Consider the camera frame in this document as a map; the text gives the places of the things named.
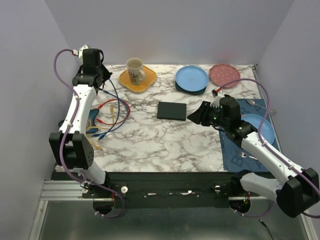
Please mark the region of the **black network switch box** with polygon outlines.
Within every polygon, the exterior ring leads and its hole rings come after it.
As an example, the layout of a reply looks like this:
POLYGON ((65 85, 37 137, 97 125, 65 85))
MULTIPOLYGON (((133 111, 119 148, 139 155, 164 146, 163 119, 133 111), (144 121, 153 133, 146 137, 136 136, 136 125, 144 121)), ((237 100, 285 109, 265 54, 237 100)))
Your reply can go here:
POLYGON ((156 117, 164 120, 185 121, 187 118, 187 104, 160 101, 156 117))

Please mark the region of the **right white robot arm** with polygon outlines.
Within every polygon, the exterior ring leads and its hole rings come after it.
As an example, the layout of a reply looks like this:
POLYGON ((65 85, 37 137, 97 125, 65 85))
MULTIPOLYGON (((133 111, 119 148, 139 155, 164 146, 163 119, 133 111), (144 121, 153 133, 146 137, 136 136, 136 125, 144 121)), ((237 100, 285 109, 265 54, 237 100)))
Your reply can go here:
POLYGON ((256 127, 243 120, 235 98, 225 95, 217 96, 213 102, 203 101, 187 119, 204 127, 221 128, 231 142, 257 158, 274 177, 268 179, 248 172, 230 183, 234 195, 261 195, 276 202, 291 218, 320 201, 318 173, 295 164, 268 143, 256 127))

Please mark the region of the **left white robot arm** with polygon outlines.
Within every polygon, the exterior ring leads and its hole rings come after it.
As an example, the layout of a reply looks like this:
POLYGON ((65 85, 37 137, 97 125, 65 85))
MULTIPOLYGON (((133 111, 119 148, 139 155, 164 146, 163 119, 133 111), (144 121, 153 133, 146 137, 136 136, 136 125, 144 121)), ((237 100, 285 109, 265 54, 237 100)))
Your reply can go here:
POLYGON ((84 45, 72 50, 81 65, 72 79, 72 84, 64 83, 72 91, 72 99, 58 132, 49 135, 49 144, 56 163, 65 171, 77 170, 83 179, 94 184, 93 191, 101 198, 111 191, 110 177, 95 163, 94 148, 86 138, 87 121, 94 100, 112 73, 103 65, 103 51, 84 45))

